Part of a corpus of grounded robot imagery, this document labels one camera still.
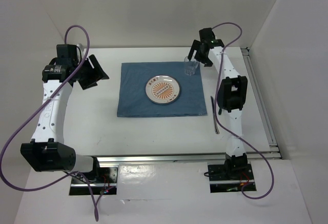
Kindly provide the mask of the clear plastic cup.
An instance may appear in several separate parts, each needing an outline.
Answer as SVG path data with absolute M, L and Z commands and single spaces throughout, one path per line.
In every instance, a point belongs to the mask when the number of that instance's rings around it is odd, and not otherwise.
M 199 62 L 195 58 L 188 59 L 185 57 L 184 59 L 184 72 L 186 75 L 194 75 L 197 68 L 199 66 Z

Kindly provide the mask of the blue cloth placemat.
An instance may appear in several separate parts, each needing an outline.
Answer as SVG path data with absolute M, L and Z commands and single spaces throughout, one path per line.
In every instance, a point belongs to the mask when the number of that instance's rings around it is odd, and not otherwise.
M 156 104 L 146 95 L 146 84 L 155 76 L 177 80 L 180 95 L 170 104 Z M 119 91 L 118 117 L 179 117 L 207 115 L 200 68 L 185 74 L 183 62 L 123 63 Z

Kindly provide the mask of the orange patterned plate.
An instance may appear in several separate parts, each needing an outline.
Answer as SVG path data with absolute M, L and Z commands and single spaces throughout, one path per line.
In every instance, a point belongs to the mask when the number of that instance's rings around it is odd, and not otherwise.
M 181 86 L 173 77 L 157 75 L 147 81 L 145 93 L 151 102 L 158 105 L 168 105 L 179 98 Z

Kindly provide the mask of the dark handled knife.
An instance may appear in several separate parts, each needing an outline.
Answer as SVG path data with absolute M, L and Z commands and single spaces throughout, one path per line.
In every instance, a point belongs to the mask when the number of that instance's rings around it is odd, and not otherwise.
M 213 124 L 214 124 L 214 130 L 216 134 L 220 134 L 219 129 L 218 129 L 218 125 L 216 122 L 216 118 L 215 118 L 215 110 L 214 110 L 214 98 L 213 96 L 210 96 L 211 99 L 211 105 L 212 105 L 212 115 L 213 115 Z

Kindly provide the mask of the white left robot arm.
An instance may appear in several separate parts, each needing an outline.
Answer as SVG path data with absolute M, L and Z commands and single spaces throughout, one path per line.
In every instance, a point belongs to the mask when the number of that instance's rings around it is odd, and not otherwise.
M 94 55 L 83 59 L 79 46 L 57 45 L 56 52 L 42 72 L 45 107 L 31 141 L 21 145 L 20 153 L 36 172 L 79 171 L 87 181 L 96 182 L 101 169 L 95 157 L 78 155 L 64 144 L 64 120 L 75 82 L 86 90 L 109 77 Z

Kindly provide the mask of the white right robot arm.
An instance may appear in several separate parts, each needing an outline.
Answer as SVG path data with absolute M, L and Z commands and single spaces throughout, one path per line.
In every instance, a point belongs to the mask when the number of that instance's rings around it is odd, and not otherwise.
M 231 134 L 228 139 L 224 174 L 229 179 L 240 175 L 248 165 L 247 154 L 241 139 L 241 116 L 245 104 L 248 79 L 241 76 L 225 53 L 222 40 L 216 39 L 211 28 L 199 31 L 199 40 L 194 40 L 188 54 L 188 60 L 196 60 L 205 67 L 214 66 L 220 75 L 219 87 L 216 91 L 215 114 L 223 115 L 223 127 Z

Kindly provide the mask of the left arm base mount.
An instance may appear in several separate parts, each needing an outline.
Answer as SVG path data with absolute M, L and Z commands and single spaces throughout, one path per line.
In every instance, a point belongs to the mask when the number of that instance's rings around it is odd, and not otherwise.
M 118 166 L 101 167 L 96 157 L 93 157 L 93 170 L 84 173 L 90 183 L 94 195 L 116 195 Z M 80 175 L 74 175 L 71 179 L 70 196 L 90 195 L 87 181 Z

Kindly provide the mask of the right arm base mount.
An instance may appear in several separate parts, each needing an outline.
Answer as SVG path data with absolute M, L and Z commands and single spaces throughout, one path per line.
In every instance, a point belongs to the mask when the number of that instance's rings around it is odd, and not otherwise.
M 227 172 L 224 165 L 208 165 L 203 174 L 209 179 L 211 193 L 230 193 L 244 191 L 256 191 L 256 184 L 251 164 L 245 169 Z

